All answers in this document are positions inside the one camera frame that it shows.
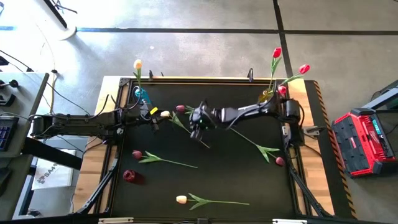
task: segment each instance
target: wooden table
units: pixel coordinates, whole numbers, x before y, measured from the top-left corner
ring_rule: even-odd
[[[101,91],[99,93],[98,103],[96,107],[96,113],[98,113],[104,105],[104,101],[107,94],[116,98],[118,94],[118,85],[120,78],[118,76],[106,76],[103,79],[103,84]],[[124,106],[127,98],[127,89],[123,89],[123,95],[121,100],[121,106]],[[312,111],[310,108],[310,103],[307,97],[307,91],[305,87],[305,82],[301,79],[294,80],[289,83],[289,95],[300,102],[305,111],[305,120],[303,126],[313,126]],[[115,107],[112,101],[108,101],[104,111],[111,111]],[[94,144],[98,144],[100,140],[95,140],[87,147]],[[318,141],[305,137],[306,145],[320,151]],[[101,169],[103,166],[104,155],[106,146],[98,146],[87,152],[83,158],[83,164],[80,170],[80,176],[76,185],[75,196],[73,198],[74,210],[77,211],[88,199],[88,197],[93,193],[94,189],[100,181]],[[315,198],[321,203],[323,208],[330,214],[334,214],[332,199],[330,197],[330,191],[328,187],[328,182],[325,175],[325,170],[323,166],[322,158],[314,152],[312,149],[307,147],[301,147],[301,157],[303,162],[303,168],[305,173],[305,178],[307,181],[307,186],[314,194]],[[112,148],[112,153],[110,156],[109,165],[112,163],[114,154],[116,152],[116,146]],[[305,213],[305,204],[303,200],[303,193],[296,184],[298,204],[302,213]],[[100,211],[103,212],[106,208],[106,202],[108,199],[109,184],[105,188]]]

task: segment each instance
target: black table surface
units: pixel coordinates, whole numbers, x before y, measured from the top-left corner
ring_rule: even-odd
[[[143,85],[153,105],[174,110],[176,105],[198,106],[208,99],[210,107],[241,107],[256,103],[266,86],[247,85]],[[188,116],[178,116],[188,127]],[[270,117],[240,122],[236,130],[264,147],[282,149],[280,123]],[[256,146],[233,131],[211,130],[204,133],[208,149],[189,138],[181,127],[164,121],[152,134],[149,126],[129,128],[126,132],[121,165],[116,179],[112,216],[146,218],[219,218],[269,220],[294,216],[292,183],[286,167],[267,163]],[[153,162],[139,164],[133,150],[149,151],[161,158],[197,166],[198,169]],[[275,156],[284,157],[282,152]],[[145,177],[142,185],[123,180],[132,169]],[[211,203],[189,210],[175,201],[176,196],[194,194],[201,198],[250,203],[233,205]]]

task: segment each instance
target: yellow tulip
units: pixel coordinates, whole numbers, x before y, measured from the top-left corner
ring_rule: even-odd
[[[142,67],[142,62],[141,62],[141,59],[137,59],[135,62],[134,62],[134,68],[135,69],[140,69]]]
[[[177,196],[175,199],[178,203],[181,203],[181,204],[187,203],[187,196],[180,195],[180,196]]]

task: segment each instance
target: gray floor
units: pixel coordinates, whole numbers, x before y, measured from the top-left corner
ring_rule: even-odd
[[[78,32],[66,41],[50,40],[14,1],[6,7],[0,26],[0,49],[38,72],[55,68],[56,89],[94,112],[105,75],[132,75],[136,58],[143,72],[166,76],[269,76],[269,60],[280,45],[277,34],[146,34]],[[217,1],[77,1],[62,4],[78,11],[63,14],[78,27],[277,29],[272,0]],[[280,0],[285,29],[398,30],[398,2],[393,0]],[[397,79],[398,35],[286,35],[293,71],[303,63],[312,69],[307,80],[319,82],[331,120],[369,101],[373,92]],[[14,70],[9,67],[3,70]],[[282,64],[277,77],[285,77]],[[39,112],[48,112],[41,104]],[[56,96],[55,112],[81,114]],[[397,223],[397,175],[350,180],[358,217]],[[47,216],[66,214],[73,189],[35,192],[32,208]],[[42,198],[53,195],[51,203]]]

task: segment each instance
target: yellow marker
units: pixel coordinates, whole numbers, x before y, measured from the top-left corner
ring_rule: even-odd
[[[149,113],[150,115],[154,114],[157,111],[157,107],[155,107],[154,109],[152,109]]]

